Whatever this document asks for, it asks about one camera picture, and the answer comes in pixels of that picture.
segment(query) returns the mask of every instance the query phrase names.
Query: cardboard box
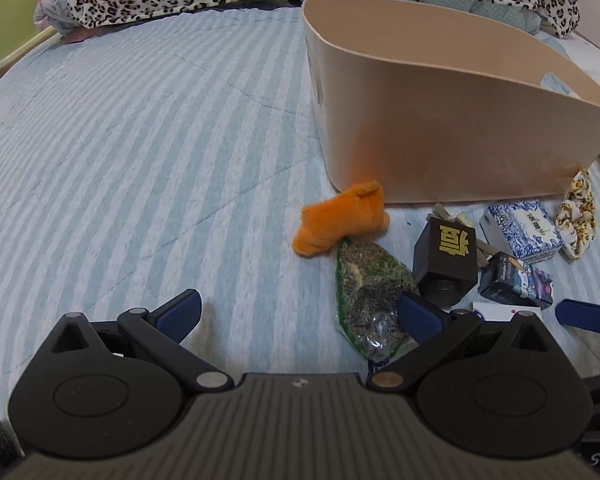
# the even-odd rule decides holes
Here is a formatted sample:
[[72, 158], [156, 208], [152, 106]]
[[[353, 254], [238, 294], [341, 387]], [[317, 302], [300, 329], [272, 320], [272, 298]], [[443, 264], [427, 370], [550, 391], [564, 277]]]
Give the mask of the cardboard box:
[[420, 295], [439, 308], [458, 303], [478, 282], [475, 229], [434, 216], [413, 250]]
[[[314, 115], [339, 190], [389, 203], [563, 194], [600, 153], [600, 86], [503, 23], [402, 0], [305, 0]], [[572, 95], [542, 88], [551, 74]]]
[[511, 321], [519, 312], [533, 312], [541, 317], [542, 310], [536, 306], [508, 305], [500, 303], [483, 303], [474, 301], [473, 311], [485, 321]]
[[498, 303], [547, 308], [554, 302], [554, 282], [547, 272], [500, 252], [482, 271], [478, 293]]

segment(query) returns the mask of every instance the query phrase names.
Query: black box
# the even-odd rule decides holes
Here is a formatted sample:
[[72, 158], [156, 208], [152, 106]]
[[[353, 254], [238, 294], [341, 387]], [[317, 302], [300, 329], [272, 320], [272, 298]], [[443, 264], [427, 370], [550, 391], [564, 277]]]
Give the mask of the black box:
[[505, 304], [547, 308], [554, 302], [550, 274], [502, 252], [492, 256], [482, 271], [478, 292]]
[[439, 308], [455, 305], [478, 283], [475, 229], [429, 217], [413, 253], [420, 294]]

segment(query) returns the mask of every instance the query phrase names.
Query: mattress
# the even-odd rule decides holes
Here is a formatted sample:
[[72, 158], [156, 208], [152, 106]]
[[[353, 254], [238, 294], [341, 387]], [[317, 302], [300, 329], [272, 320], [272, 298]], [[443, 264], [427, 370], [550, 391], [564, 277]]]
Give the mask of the mattress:
[[[541, 39], [600, 70], [583, 40]], [[597, 163], [592, 177], [600, 210]], [[33, 50], [0, 81], [0, 416], [59, 316], [115, 319], [187, 287], [205, 302], [183, 344], [236, 378], [363, 373], [337, 329], [334, 255], [289, 248], [301, 207], [334, 194], [299, 9], [181, 14]], [[448, 209], [478, 219], [484, 204]], [[378, 241], [411, 267], [430, 208], [388, 211]], [[557, 300], [600, 303], [600, 228], [580, 261], [540, 266]], [[581, 375], [600, 373], [600, 335], [542, 318]]]

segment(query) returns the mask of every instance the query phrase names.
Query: bag of seeds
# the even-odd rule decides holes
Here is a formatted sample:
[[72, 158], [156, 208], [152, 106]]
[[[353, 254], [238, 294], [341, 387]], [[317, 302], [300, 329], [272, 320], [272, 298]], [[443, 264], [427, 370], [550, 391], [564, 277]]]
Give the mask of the bag of seeds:
[[338, 322], [368, 360], [381, 364], [409, 336], [400, 329], [395, 302], [418, 288], [411, 271], [378, 244], [343, 238], [336, 252]]

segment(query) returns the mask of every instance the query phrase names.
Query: circular pad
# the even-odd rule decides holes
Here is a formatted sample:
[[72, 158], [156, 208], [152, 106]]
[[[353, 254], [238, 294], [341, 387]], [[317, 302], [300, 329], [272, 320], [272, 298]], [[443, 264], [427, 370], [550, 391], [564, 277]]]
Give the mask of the circular pad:
[[589, 394], [568, 363], [531, 351], [443, 365], [422, 381], [416, 401], [424, 421], [449, 443], [509, 459], [571, 447], [591, 410]]
[[546, 402], [542, 385], [520, 375], [485, 377], [474, 384], [471, 393], [483, 410], [500, 416], [531, 415]]
[[129, 388], [115, 377], [84, 375], [64, 382], [56, 389], [56, 406], [68, 415], [102, 416], [125, 402]]
[[172, 375], [133, 358], [84, 350], [55, 354], [25, 371], [9, 414], [24, 447], [73, 460], [128, 453], [175, 421], [182, 390]]

